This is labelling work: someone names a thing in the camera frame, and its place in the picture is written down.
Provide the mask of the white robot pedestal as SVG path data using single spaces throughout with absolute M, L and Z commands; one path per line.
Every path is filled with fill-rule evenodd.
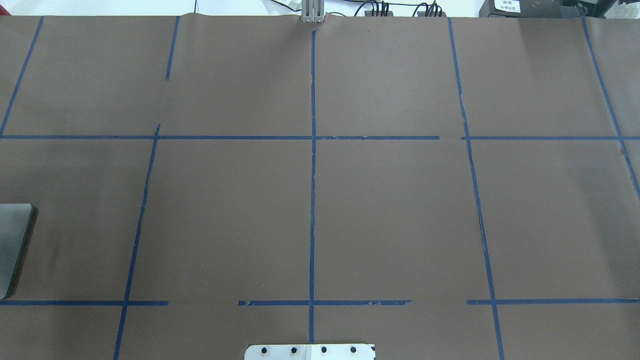
M 254 344 L 247 347 L 245 360 L 375 360 L 374 344 Z

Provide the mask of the black box device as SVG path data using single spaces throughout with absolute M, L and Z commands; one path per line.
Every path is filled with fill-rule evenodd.
M 583 16 L 572 0 L 485 0 L 478 10 L 480 18 L 571 19 Z

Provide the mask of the brown paper table cover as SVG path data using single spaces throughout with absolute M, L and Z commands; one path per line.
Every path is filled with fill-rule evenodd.
M 639 21 L 3 16 L 3 360 L 639 358 Z

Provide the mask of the aluminium frame post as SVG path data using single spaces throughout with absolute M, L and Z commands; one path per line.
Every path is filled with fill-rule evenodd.
M 300 0 L 302 23 L 324 23 L 326 19 L 324 0 Z

